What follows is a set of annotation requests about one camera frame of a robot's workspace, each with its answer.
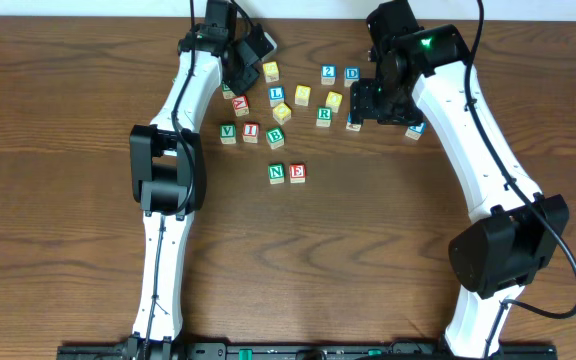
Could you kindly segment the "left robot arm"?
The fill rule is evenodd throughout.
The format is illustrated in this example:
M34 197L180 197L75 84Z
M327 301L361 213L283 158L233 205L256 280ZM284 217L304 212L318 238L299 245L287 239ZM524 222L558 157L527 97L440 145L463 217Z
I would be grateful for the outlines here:
M122 356L171 359L183 327L185 250L206 192L200 128L214 92L241 95L257 80L257 62L276 49L255 23L236 36L247 13L235 1L210 1L177 46L179 68L159 113L129 136L133 197L143 212L145 258L139 312Z

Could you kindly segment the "green N block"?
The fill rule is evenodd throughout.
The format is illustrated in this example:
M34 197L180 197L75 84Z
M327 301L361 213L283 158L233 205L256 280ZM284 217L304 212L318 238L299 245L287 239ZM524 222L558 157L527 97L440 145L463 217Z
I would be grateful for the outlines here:
M285 181L284 165L281 163L270 164L267 168L269 182L274 184L281 184Z

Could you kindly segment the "red E block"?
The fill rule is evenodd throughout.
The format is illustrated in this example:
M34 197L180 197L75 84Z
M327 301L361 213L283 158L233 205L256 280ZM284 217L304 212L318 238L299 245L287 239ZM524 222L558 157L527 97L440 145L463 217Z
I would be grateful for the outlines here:
M292 184L306 182L306 165L305 164L290 164L289 165L289 180Z

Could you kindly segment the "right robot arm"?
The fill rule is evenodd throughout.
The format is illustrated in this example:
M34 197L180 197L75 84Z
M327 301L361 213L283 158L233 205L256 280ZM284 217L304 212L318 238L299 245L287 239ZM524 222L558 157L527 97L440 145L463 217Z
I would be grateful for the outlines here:
M348 126L367 120L431 126L458 178L469 227L449 245L460 291L438 344L393 349L400 359L552 359L549 345L504 345L512 308L550 262L569 219L559 195L545 196L501 133L478 83L471 46L453 25L421 26L405 1L369 14L375 75L351 86Z

